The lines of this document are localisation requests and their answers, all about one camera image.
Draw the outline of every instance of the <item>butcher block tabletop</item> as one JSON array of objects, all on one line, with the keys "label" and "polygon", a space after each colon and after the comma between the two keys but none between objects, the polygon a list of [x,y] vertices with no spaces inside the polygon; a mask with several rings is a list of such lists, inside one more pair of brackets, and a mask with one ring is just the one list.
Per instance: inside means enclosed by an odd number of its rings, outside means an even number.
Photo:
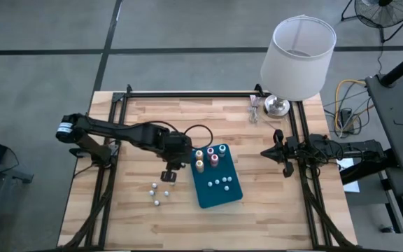
[{"label": "butcher block tabletop", "polygon": [[[95,92],[90,117],[108,120],[112,94]],[[246,97],[129,98],[126,125],[163,120],[179,131],[196,124],[208,126],[214,135],[213,145],[228,144],[230,147],[243,198],[202,209],[189,167],[177,171],[174,186],[161,182],[160,174],[166,163],[154,153],[122,142],[105,249],[311,249],[297,163],[293,162],[293,175],[284,178],[282,164],[260,155],[261,151],[274,145],[275,129],[283,130],[286,137],[292,136],[289,117],[271,119],[259,107],[258,122],[253,124],[248,120],[249,106],[250,99]],[[298,132],[302,134],[298,109],[294,106]],[[304,101],[304,109],[309,131],[329,134],[320,95]],[[203,146],[210,139],[206,129],[198,127],[188,135],[194,146]],[[103,142],[101,137],[94,136],[94,139],[100,144]],[[75,172],[90,164],[89,158],[79,159]],[[97,168],[93,167],[73,180],[58,245],[67,243],[88,217],[96,178]],[[149,195],[152,183],[157,184],[154,197]],[[356,244],[336,165],[321,167],[320,184],[328,215],[345,237]],[[161,204],[155,206],[154,200]],[[101,214],[94,229],[94,242],[99,236],[100,220]],[[324,244],[316,213],[315,220],[320,244]]]}]

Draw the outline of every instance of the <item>fan grill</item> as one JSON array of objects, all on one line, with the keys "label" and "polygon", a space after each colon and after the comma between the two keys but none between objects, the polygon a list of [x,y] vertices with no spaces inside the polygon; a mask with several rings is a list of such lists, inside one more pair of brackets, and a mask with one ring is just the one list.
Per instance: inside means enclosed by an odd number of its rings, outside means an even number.
[{"label": "fan grill", "polygon": [[355,0],[355,14],[369,27],[387,28],[403,21],[403,0]]}]

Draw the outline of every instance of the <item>black stand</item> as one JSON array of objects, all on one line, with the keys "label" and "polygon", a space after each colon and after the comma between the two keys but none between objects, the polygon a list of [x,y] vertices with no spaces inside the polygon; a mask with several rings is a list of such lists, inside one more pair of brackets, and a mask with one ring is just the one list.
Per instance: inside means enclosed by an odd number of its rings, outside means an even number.
[{"label": "black stand", "polygon": [[380,34],[381,42],[382,42],[382,43],[385,43],[386,41],[389,41],[390,39],[392,39],[393,36],[396,35],[396,33],[397,33],[401,28],[403,28],[403,23],[402,23],[402,24],[395,30],[395,32],[394,32],[393,34],[391,34],[391,36],[389,36],[388,38],[385,38],[385,32],[383,31],[383,27],[382,27],[381,25],[379,25],[379,24],[376,24],[376,23],[372,22],[372,20],[369,20],[369,19],[367,19],[366,17],[363,17],[363,16],[361,16],[361,15],[354,15],[354,16],[350,16],[350,17],[344,17],[344,13],[345,13],[346,10],[348,9],[348,7],[350,6],[350,4],[351,4],[352,1],[353,1],[353,0],[349,0],[349,2],[348,2],[348,4],[346,5],[345,9],[344,9],[343,12],[341,13],[341,21],[349,20],[349,19],[353,19],[353,18],[363,18],[363,19],[368,20],[368,22],[371,22],[372,24],[374,24],[374,25],[376,26],[376,28],[379,29],[379,34]]}]

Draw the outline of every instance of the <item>yellow cable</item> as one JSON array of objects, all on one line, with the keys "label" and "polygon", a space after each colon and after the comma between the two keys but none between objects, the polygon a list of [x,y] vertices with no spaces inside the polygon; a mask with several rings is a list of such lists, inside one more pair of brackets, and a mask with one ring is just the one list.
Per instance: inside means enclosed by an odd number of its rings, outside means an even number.
[{"label": "yellow cable", "polygon": [[337,86],[336,90],[335,90],[335,129],[338,130],[339,129],[339,122],[338,122],[338,109],[339,109],[339,90],[340,87],[343,83],[347,83],[347,82],[352,82],[352,83],[357,83],[357,84],[361,84],[363,86],[366,86],[366,83],[363,81],[359,81],[359,80],[353,80],[353,79],[346,79],[346,80],[342,80],[339,85]]}]

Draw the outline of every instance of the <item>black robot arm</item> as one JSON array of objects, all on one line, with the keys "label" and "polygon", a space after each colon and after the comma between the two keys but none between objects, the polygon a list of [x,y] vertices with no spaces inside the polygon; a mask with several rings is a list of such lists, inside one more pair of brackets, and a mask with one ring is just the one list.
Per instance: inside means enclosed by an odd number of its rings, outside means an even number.
[{"label": "black robot arm", "polygon": [[166,171],[161,175],[162,181],[175,182],[176,173],[172,170],[179,170],[190,162],[191,138],[150,122],[119,125],[76,113],[62,118],[55,136],[61,142],[77,144],[91,155],[93,162],[109,167],[113,162],[112,150],[107,145],[98,144],[88,134],[128,141],[142,150],[154,152],[167,162]]},{"label": "black robot arm", "polygon": [[264,150],[261,155],[277,163],[283,163],[284,177],[293,173],[293,164],[289,160],[303,158],[308,165],[321,166],[331,159],[362,158],[365,161],[382,162],[386,159],[382,145],[375,141],[362,141],[354,143],[337,143],[329,140],[327,136],[310,134],[306,141],[298,142],[295,136],[289,136],[283,143],[284,135],[280,129],[274,132],[274,147]]}]

